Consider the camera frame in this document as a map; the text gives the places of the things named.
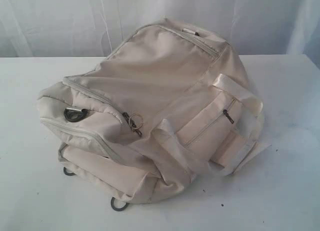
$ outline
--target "white curtain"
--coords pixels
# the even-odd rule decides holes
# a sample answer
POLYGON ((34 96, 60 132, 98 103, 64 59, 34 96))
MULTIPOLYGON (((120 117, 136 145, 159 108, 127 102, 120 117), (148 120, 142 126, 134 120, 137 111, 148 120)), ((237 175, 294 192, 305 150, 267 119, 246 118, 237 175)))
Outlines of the white curtain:
POLYGON ((0 0, 0 57, 107 56, 163 17, 242 55, 307 54, 320 66, 320 0, 0 0))

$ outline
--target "backpack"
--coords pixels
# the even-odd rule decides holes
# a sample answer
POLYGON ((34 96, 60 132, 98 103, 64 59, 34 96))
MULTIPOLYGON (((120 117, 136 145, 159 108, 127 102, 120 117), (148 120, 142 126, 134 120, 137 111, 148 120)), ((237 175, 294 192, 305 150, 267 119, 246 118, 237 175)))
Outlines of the backpack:
POLYGON ((263 103, 231 45, 164 19, 139 28, 92 71, 41 91, 58 160, 126 203, 158 202, 200 174, 226 176, 264 149, 263 103))

